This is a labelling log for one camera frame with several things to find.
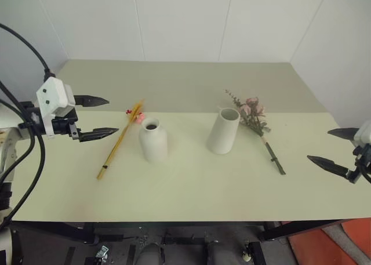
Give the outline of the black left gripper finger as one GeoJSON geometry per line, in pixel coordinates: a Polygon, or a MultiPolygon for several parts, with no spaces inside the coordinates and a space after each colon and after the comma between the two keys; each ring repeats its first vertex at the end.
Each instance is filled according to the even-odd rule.
{"type": "Polygon", "coordinates": [[[75,95],[74,99],[75,105],[82,107],[97,107],[110,103],[108,100],[104,98],[91,95],[75,95]]]}
{"type": "Polygon", "coordinates": [[[112,135],[117,131],[119,131],[118,128],[96,128],[91,132],[81,132],[80,129],[78,129],[78,140],[80,142],[99,140],[112,135]]]}

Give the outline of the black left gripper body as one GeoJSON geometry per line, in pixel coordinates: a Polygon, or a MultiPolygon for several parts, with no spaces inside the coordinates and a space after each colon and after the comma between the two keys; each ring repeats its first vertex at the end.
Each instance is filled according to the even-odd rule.
{"type": "Polygon", "coordinates": [[[78,116],[76,110],[73,108],[64,117],[55,117],[52,119],[52,126],[54,134],[69,135],[73,140],[79,139],[79,130],[76,126],[78,116]]]}

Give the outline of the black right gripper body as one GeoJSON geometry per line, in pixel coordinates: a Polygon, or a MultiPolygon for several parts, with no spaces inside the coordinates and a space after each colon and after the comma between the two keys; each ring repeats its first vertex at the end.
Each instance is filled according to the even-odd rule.
{"type": "Polygon", "coordinates": [[[348,171],[348,181],[355,184],[363,176],[370,183],[370,144],[357,146],[352,153],[355,156],[355,170],[348,171]]]}

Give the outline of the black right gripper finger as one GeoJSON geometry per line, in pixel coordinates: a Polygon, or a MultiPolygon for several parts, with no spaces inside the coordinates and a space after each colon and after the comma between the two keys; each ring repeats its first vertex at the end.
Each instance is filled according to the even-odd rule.
{"type": "Polygon", "coordinates": [[[329,159],[318,156],[308,155],[307,158],[323,170],[348,179],[348,168],[337,165],[329,159]]]}
{"type": "Polygon", "coordinates": [[[354,136],[356,135],[358,128],[337,128],[328,131],[328,134],[339,137],[345,140],[354,140],[354,136]]]}

